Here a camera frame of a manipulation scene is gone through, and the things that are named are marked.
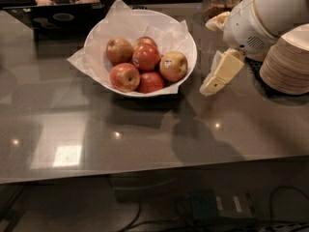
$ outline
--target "apple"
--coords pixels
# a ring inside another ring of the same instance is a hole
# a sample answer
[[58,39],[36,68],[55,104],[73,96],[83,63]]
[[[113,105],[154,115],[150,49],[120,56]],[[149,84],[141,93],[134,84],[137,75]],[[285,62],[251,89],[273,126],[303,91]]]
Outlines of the apple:
[[140,82],[137,87],[140,93],[151,93],[165,87],[165,81],[158,72],[144,72],[140,76]]
[[109,80],[114,89],[127,93],[138,87],[140,73],[132,64],[122,63],[112,68]]
[[133,45],[125,38],[115,37],[106,45],[106,55],[113,66],[128,63],[132,59]]
[[155,48],[157,48],[157,44],[153,38],[148,36],[142,36],[135,41],[133,49],[135,50],[141,43],[152,44]]
[[168,81],[177,82],[187,73],[187,59],[179,51],[170,51],[161,58],[160,74]]
[[142,72],[153,72],[160,59],[161,54],[156,47],[150,43],[141,43],[134,50],[132,63]]

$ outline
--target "black cable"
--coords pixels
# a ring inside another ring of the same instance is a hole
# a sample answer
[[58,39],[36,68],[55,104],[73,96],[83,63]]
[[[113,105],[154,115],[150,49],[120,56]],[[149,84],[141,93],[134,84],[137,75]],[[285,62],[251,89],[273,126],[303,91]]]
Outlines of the black cable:
[[302,191],[299,188],[293,187],[293,186],[280,186],[278,188],[275,188],[269,197],[269,213],[270,213],[270,223],[272,223],[273,221],[273,197],[276,194],[277,191],[279,191],[280,189],[291,189],[291,190],[296,190],[298,191],[300,194],[302,194],[308,201],[309,201],[309,195],[307,193],[305,193],[304,191]]
[[185,232],[187,232],[188,229],[190,229],[190,228],[191,228],[191,226],[173,227],[173,228],[166,228],[166,229],[155,231],[155,232],[170,232],[170,231],[185,231]]
[[198,230],[195,229],[195,224],[191,224],[189,221],[187,221],[187,220],[184,218],[183,214],[181,213],[181,211],[180,211],[180,209],[179,209],[179,205],[180,205],[180,204],[183,205],[183,209],[186,211],[186,208],[185,208],[185,206],[184,206],[184,204],[183,204],[183,200],[184,200],[183,197],[177,198],[177,199],[175,200],[175,203],[174,203],[175,212],[176,212],[177,215],[181,218],[181,220],[183,221],[183,223],[184,223],[185,225],[187,225],[187,227],[188,227],[191,231],[193,231],[193,232],[199,232]]
[[295,229],[291,230],[290,232],[302,231],[303,229],[306,229],[306,228],[309,228],[309,225],[304,225],[304,226],[301,226],[299,228],[295,228]]
[[13,195],[9,198],[9,200],[4,205],[3,209],[0,211],[0,221],[2,221],[6,214],[10,211],[11,207],[14,205],[16,200],[21,196],[24,192],[24,185],[21,185],[17,188],[17,190],[13,193]]
[[175,222],[175,220],[174,219],[144,220],[134,225],[131,225],[129,229],[136,228],[138,226],[145,225],[145,224],[170,224],[172,222]]
[[128,229],[130,229],[130,227],[134,224],[134,222],[139,219],[141,212],[142,212],[142,202],[139,200],[138,201],[138,211],[137,211],[135,218],[126,227],[122,228],[118,232],[125,232]]
[[[293,221],[284,221],[284,220],[275,221],[275,222],[278,222],[278,224],[280,224],[280,225],[282,225],[282,224],[286,224],[286,225],[295,224]],[[227,222],[227,223],[223,223],[223,224],[216,224],[216,226],[218,226],[218,225],[229,225],[229,226],[240,225],[240,227],[234,227],[234,228],[231,228],[231,229],[228,229],[228,230],[225,231],[225,232],[239,232],[239,231],[248,230],[248,229],[257,229],[258,227],[262,228],[262,226],[267,227],[267,229],[271,229],[271,227],[268,227],[269,223],[270,223],[269,220],[255,220],[255,221],[252,221],[252,222],[247,222],[245,224],[245,222],[243,222],[242,219],[240,218],[238,222]]]

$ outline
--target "black laptop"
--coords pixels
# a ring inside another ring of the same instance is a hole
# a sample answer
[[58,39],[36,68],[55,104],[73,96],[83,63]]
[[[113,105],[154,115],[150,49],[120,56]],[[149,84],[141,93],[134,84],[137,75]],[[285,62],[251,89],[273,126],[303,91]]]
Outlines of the black laptop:
[[5,7],[3,10],[32,28],[36,35],[60,38],[88,34],[106,15],[106,8],[100,2]]

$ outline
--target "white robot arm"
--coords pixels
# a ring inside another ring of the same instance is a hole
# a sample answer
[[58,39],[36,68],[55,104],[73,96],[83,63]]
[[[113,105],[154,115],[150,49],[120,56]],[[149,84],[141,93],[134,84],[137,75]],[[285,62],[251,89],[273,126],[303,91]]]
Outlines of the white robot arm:
[[[281,35],[309,23],[309,0],[242,0],[230,13],[215,19],[220,21],[217,28],[223,30],[223,41],[229,50],[201,86],[200,92],[206,96],[215,94],[233,79],[245,57],[263,61]],[[210,29],[212,22],[206,24]]]

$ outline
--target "floor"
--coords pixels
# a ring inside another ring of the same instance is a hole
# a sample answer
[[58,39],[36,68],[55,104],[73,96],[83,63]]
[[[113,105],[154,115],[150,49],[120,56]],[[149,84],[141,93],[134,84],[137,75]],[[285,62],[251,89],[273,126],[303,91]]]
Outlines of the floor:
[[[9,212],[0,214],[0,219],[5,216],[0,232],[241,231],[252,219],[256,231],[271,231],[263,228],[269,223],[260,220],[271,219],[272,193],[273,220],[309,222],[308,175],[309,157],[304,157],[33,182],[24,186]],[[18,188],[0,186],[1,209]],[[207,199],[212,191],[221,200],[221,206],[218,199],[214,202],[220,217],[213,217],[213,206],[192,199],[201,192]],[[243,198],[246,193],[251,203]],[[230,206],[235,196],[241,213]],[[151,222],[125,230],[138,214],[134,224]],[[192,220],[209,230],[193,229]],[[276,229],[272,231],[309,231]]]

